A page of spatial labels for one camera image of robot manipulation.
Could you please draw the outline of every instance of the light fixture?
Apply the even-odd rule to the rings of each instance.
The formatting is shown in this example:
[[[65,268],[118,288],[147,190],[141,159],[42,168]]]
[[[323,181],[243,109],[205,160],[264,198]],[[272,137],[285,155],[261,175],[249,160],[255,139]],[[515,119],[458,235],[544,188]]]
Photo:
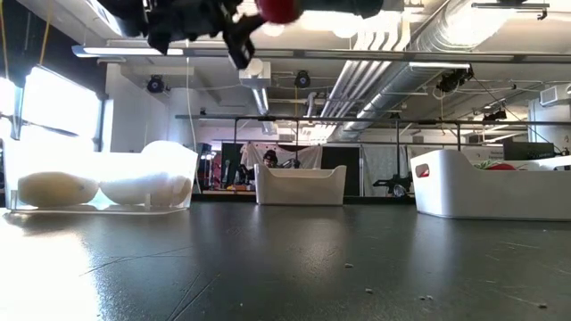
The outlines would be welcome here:
[[[148,55],[148,56],[162,56],[163,54],[152,48],[118,48],[118,47],[81,47],[80,45],[73,46],[74,53],[77,56],[130,56],[130,55]],[[167,55],[181,56],[184,52],[182,49],[169,49]]]
[[[414,68],[445,68],[445,69],[468,69],[469,63],[455,62],[409,62],[409,66]]]
[[[549,4],[502,4],[502,3],[473,3],[476,9],[515,9],[515,10],[543,10],[550,8]]]
[[[279,37],[284,32],[284,25],[277,25],[273,23],[265,23],[261,26],[261,31],[270,37]]]

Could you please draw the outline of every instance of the storage bin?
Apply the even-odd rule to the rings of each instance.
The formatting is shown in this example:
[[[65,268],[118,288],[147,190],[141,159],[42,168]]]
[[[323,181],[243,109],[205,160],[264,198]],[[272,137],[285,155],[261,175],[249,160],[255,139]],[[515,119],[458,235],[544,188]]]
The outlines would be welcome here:
[[[477,169],[461,152],[410,160],[418,212],[446,218],[571,219],[571,157],[508,161],[528,170]]]
[[[254,165],[261,205],[343,205],[346,166],[335,169],[269,169]]]

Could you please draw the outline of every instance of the window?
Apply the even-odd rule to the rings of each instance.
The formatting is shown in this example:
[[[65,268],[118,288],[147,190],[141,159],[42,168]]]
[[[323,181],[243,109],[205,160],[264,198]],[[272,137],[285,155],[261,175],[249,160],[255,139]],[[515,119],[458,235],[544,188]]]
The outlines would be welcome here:
[[[22,119],[79,135],[69,137],[37,126],[22,127],[21,139],[96,150],[101,101],[96,94],[49,70],[34,68],[26,78]]]

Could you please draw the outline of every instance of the concrete floor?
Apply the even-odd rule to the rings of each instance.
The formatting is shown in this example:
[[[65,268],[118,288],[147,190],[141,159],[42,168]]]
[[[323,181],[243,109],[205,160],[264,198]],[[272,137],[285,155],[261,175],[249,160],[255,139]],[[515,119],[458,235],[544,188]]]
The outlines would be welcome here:
[[[1,320],[570,315],[569,223],[208,202],[190,215],[0,218]]]

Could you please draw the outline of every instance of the fluorescent light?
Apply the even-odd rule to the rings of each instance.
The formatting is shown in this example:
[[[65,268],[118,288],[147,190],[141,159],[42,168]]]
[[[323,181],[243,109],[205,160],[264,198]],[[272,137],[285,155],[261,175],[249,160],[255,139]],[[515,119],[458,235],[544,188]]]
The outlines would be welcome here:
[[[549,4],[499,4],[499,3],[474,3],[472,8],[477,9],[516,9],[516,10],[543,10],[550,8]]]
[[[469,63],[454,63],[454,62],[410,62],[410,67],[418,68],[446,68],[446,69],[468,69]]]
[[[85,47],[83,48],[86,54],[93,55],[110,55],[110,56],[126,56],[126,55],[138,55],[138,56],[161,56],[162,53],[152,48],[117,48],[117,47]],[[182,49],[169,49],[167,55],[183,55]]]

